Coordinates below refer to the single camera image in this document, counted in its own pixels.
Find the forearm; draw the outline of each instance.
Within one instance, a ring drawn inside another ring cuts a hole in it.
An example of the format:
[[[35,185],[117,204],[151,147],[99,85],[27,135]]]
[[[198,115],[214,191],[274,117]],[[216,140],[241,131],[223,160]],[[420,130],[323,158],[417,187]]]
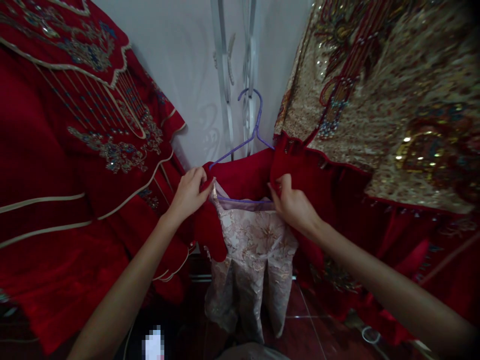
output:
[[[154,273],[179,224],[168,212],[103,298],[82,329],[69,356],[77,359],[112,359],[127,334]]]
[[[413,281],[340,235],[322,220],[307,234],[414,336],[442,356],[458,356],[475,335],[455,311]]]

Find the red embroidered robe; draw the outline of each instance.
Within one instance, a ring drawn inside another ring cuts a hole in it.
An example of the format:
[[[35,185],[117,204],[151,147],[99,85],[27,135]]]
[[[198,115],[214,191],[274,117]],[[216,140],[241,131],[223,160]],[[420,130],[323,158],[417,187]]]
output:
[[[0,288],[51,353],[167,210],[185,123],[91,1],[3,1],[0,40]],[[185,223],[155,273],[173,303],[193,247]]]

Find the gold sequined fabric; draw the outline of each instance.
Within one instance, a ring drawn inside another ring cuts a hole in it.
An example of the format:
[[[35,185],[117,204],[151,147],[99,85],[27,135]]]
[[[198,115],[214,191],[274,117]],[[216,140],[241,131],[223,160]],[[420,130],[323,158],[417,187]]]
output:
[[[275,132],[371,173],[369,196],[470,212],[480,200],[480,86],[468,9],[317,1]]]

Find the hanger hook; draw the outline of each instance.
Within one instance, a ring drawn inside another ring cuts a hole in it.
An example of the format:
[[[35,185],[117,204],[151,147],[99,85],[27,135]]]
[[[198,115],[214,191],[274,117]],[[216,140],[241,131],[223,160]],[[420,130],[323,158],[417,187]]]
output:
[[[249,88],[247,87],[246,89],[242,90],[242,92],[240,93],[240,95],[238,95],[238,101],[240,101],[240,99],[242,98],[242,96],[249,90]],[[260,109],[258,109],[258,115],[256,116],[256,123],[255,123],[255,129],[257,131],[257,134],[258,134],[258,130],[259,130],[259,126],[260,126],[260,118],[262,117],[262,108],[264,106],[264,99],[262,98],[262,95],[260,95],[260,93],[256,90],[256,89],[253,89],[253,91],[255,92],[255,94],[258,95],[258,97],[260,98]]]

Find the red cloth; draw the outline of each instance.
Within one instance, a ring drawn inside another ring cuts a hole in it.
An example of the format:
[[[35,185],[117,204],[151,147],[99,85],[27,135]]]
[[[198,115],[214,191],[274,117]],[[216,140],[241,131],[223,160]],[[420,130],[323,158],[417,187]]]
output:
[[[185,123],[129,49],[128,37],[91,1],[8,5],[13,11],[0,3],[7,17],[0,24],[0,288],[23,308],[51,353],[82,328],[127,265],[125,249],[134,256],[168,209],[184,173],[170,140]],[[58,36],[45,34],[38,18]],[[100,102],[102,94],[128,104],[119,87],[130,86],[129,95],[151,114],[150,122],[138,119],[150,137],[104,132],[94,120],[102,119],[108,100]],[[91,112],[90,96],[99,105]],[[69,108],[88,114],[102,138]],[[124,167],[114,171],[114,162]],[[153,282],[176,304],[189,282],[182,266],[195,245],[191,232],[189,219]]]
[[[455,214],[440,214],[435,210],[411,206],[407,208],[402,204],[368,198],[363,190],[370,181],[369,174],[351,166],[330,163],[322,153],[308,150],[283,135],[276,146],[270,181],[273,184],[275,179],[286,173],[292,175],[292,187],[305,192],[324,221],[413,281],[421,278],[419,272],[422,277],[428,276],[428,269],[434,267],[433,256],[436,255],[434,263],[438,265],[455,254],[466,242],[464,238],[471,237],[480,223],[478,218],[474,218],[468,227]],[[463,227],[458,225],[449,233],[458,233],[461,241],[440,236],[442,231],[445,232],[442,229],[450,229],[451,224],[458,221]],[[470,231],[460,231],[458,228],[461,227],[470,228]],[[295,261],[299,282],[314,288],[320,305],[328,313],[342,321],[350,309],[356,309],[366,324],[394,345],[413,338],[365,289],[351,292],[338,289],[327,281],[324,271],[328,269],[324,266],[321,249],[302,236],[297,238],[301,250],[301,253],[297,252]],[[479,324],[479,312],[474,304],[480,300],[480,288],[472,280],[479,267],[473,260],[466,260],[472,262],[461,266],[463,273],[454,270],[459,266],[459,259],[478,259],[480,249],[476,245],[474,242],[469,247],[472,253],[462,251],[424,287],[460,315]]]
[[[331,164],[323,154],[307,150],[286,136],[278,140],[275,152],[266,149],[244,159],[217,164],[211,170],[210,164],[204,165],[208,179],[215,176],[234,199],[260,200],[269,196],[267,182],[280,193],[275,180],[290,173],[292,187],[305,192],[324,221],[413,281],[418,281],[419,272],[423,273],[423,277],[428,276],[429,270],[425,269],[438,267],[465,243],[465,240],[452,242],[446,235],[439,236],[445,228],[450,229],[452,222],[458,221],[456,215],[437,214],[434,210],[405,208],[401,204],[370,199],[363,192],[370,181],[369,174],[349,166]],[[469,227],[476,229],[476,225],[472,224],[477,223],[478,219],[475,219]],[[227,249],[217,212],[211,203],[205,203],[195,214],[195,230],[200,248],[206,246],[212,259],[223,261]],[[466,237],[471,237],[472,233],[475,231],[459,232]],[[337,286],[329,282],[324,273],[329,269],[326,268],[323,251],[297,231],[294,234],[299,242],[299,251],[294,259],[298,281],[304,287],[314,288],[320,305],[329,314],[342,321],[350,309],[356,309],[363,321],[378,330],[388,342],[399,344],[413,338],[366,289],[359,286],[350,291],[341,288],[341,281]],[[460,253],[425,288],[478,324],[479,312],[474,304],[479,299],[479,287],[474,284],[474,276],[462,278],[460,273],[460,269],[468,274],[479,271],[473,260],[478,258],[479,246],[473,243],[469,249],[473,253]],[[465,258],[465,265],[459,263]],[[442,287],[444,279],[448,279],[448,290]]]

